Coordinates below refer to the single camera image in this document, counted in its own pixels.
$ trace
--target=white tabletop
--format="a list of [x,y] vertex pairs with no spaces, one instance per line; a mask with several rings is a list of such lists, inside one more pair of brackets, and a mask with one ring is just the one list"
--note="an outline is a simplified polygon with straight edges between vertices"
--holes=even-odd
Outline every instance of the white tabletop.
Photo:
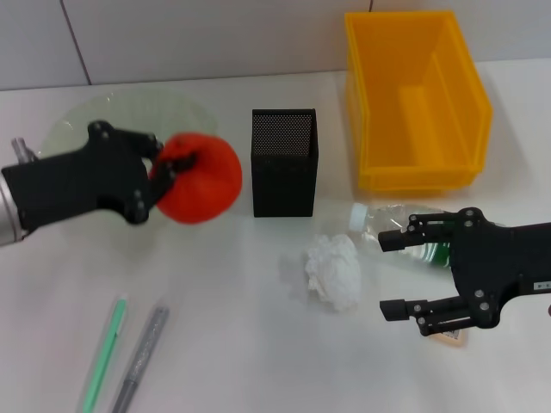
[[[477,206],[508,225],[551,221],[551,60],[479,69],[494,106],[486,170],[471,188],[424,203]],[[133,413],[548,412],[551,296],[514,299],[498,328],[471,329],[458,349],[421,337],[412,321],[387,323],[379,311],[380,299],[455,295],[446,274],[362,260],[364,300],[345,315],[308,294],[301,251],[355,198],[343,73],[160,85],[216,116],[220,135],[241,159],[243,193],[204,225],[180,226],[154,214],[148,225],[132,228],[91,215],[0,250],[1,411],[76,411],[109,307],[117,293],[128,293],[127,324],[98,412],[113,404],[160,299],[172,314]],[[65,111],[120,87],[0,93],[0,164],[15,161],[10,138],[38,147]],[[253,108],[316,108],[312,219],[252,217]]]

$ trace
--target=clear plastic bottle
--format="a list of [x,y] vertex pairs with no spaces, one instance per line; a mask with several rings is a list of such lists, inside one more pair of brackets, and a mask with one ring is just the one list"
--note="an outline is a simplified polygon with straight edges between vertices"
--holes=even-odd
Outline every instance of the clear plastic bottle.
[[[362,243],[372,251],[381,251],[379,232],[404,230],[414,213],[441,213],[442,210],[427,206],[397,204],[380,208],[355,203],[350,212],[349,229],[362,236]],[[449,266],[449,243],[426,243],[399,251],[404,256],[437,267]]]

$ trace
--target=black container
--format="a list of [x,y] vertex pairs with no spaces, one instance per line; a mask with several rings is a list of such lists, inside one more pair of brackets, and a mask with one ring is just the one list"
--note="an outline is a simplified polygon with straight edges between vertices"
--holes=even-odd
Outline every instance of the black container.
[[255,217],[311,217],[318,173],[314,109],[252,111]]

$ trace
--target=yellow storage box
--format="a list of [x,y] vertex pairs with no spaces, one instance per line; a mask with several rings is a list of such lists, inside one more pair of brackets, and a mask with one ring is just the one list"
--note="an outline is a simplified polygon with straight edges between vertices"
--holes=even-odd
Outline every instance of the yellow storage box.
[[349,13],[346,29],[359,187],[469,185],[484,168],[492,106],[453,12]]

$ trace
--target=red soft toy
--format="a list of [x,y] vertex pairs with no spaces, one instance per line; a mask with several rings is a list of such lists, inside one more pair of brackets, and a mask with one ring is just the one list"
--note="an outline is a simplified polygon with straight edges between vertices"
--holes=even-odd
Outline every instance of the red soft toy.
[[169,161],[192,153],[197,156],[193,168],[179,174],[157,204],[164,215],[183,224],[197,224],[223,213],[237,199],[243,182],[236,153],[216,136],[178,133],[166,142],[158,160]]

